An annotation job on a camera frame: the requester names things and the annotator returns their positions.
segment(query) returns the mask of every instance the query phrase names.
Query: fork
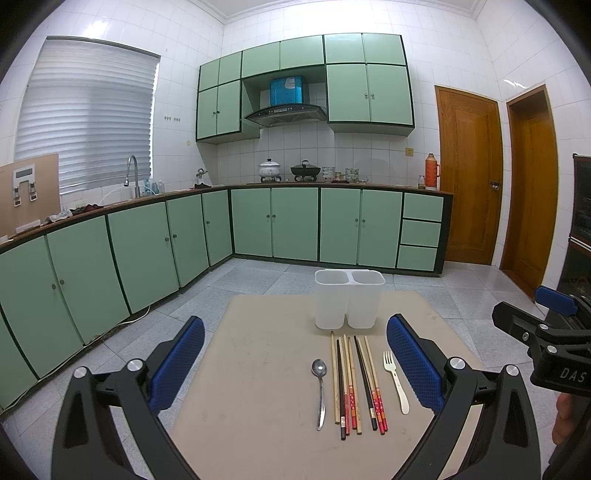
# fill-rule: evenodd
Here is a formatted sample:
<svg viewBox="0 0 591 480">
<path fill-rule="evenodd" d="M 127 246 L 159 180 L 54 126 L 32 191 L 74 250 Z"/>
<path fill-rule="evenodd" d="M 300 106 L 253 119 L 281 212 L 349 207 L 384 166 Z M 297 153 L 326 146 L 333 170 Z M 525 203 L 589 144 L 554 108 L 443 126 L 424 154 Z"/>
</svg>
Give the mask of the fork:
<svg viewBox="0 0 591 480">
<path fill-rule="evenodd" d="M 396 385 L 396 390 L 398 391 L 398 396 L 400 397 L 400 408 L 402 413 L 406 415 L 408 413 L 408 399 L 404 390 L 402 389 L 402 385 L 400 384 L 400 379 L 398 378 L 398 374 L 396 373 L 396 363 L 394 362 L 394 354 L 389 352 L 384 352 L 384 369 L 392 374 L 394 379 L 394 384 Z"/>
</svg>

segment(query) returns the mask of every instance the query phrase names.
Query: white blind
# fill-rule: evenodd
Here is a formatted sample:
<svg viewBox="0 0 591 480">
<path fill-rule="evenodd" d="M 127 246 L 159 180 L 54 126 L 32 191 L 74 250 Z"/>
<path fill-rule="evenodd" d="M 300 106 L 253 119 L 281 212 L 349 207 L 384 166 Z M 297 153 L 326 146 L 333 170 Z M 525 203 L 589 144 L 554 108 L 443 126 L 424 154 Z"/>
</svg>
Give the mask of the white blind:
<svg viewBox="0 0 591 480">
<path fill-rule="evenodd" d="M 157 66 L 139 51 L 48 38 L 22 102 L 15 159 L 59 154 L 60 194 L 123 183 L 132 154 L 148 178 Z"/>
</svg>

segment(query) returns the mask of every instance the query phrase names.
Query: metal spoon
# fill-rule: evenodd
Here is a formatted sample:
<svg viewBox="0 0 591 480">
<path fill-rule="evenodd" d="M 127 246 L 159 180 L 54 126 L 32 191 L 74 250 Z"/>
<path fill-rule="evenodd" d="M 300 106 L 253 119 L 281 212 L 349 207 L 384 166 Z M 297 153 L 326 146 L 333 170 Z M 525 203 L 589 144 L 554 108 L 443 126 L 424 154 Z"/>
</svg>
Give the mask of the metal spoon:
<svg viewBox="0 0 591 480">
<path fill-rule="evenodd" d="M 324 405 L 324 388 L 322 387 L 322 377 L 326 375 L 326 364 L 320 358 L 312 362 L 312 373 L 318 377 L 320 381 L 320 406 L 318 409 L 318 426 L 316 430 L 321 431 L 324 425 L 324 414 L 326 413 L 326 406 Z"/>
</svg>

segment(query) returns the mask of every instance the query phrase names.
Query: fork handle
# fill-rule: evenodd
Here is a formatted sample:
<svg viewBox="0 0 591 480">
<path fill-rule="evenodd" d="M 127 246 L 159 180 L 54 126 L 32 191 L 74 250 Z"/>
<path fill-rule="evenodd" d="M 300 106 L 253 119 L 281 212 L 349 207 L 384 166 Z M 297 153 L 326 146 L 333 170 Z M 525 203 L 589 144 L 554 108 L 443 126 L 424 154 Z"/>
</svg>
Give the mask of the fork handle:
<svg viewBox="0 0 591 480">
<path fill-rule="evenodd" d="M 402 410 L 403 415 L 408 413 L 408 399 L 406 397 L 406 393 L 402 389 L 402 385 L 400 384 L 400 379 L 398 378 L 398 374 L 396 372 L 390 372 L 392 377 L 394 378 L 394 385 L 396 385 L 396 391 L 398 392 L 398 396 L 400 398 L 400 408 Z"/>
</svg>

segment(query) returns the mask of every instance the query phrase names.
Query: table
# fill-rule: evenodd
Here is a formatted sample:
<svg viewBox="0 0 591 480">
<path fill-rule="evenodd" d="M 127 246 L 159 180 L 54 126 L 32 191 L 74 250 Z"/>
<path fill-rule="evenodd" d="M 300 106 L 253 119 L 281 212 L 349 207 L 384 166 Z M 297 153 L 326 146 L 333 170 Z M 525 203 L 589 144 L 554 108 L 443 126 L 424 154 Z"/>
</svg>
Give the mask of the table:
<svg viewBox="0 0 591 480">
<path fill-rule="evenodd" d="M 391 479 L 433 418 L 398 369 L 410 404 L 409 414 L 402 415 L 392 377 L 383 368 L 382 352 L 389 350 L 386 323 L 396 313 L 420 336 L 436 341 L 448 357 L 460 356 L 482 369 L 480 360 L 417 292 L 384 292 L 372 329 L 346 326 L 335 335 L 368 335 L 389 431 L 381 436 L 371 430 L 362 396 L 363 433 L 352 431 L 343 442 L 334 423 L 330 331 L 315 325 L 314 297 L 236 296 L 183 402 L 171 435 L 174 443 L 202 480 Z M 354 357 L 363 394 L 356 353 Z M 318 379 L 310 371 L 316 358 L 329 367 L 320 432 Z M 441 478 L 457 472 L 480 408 L 471 409 Z"/>
</svg>

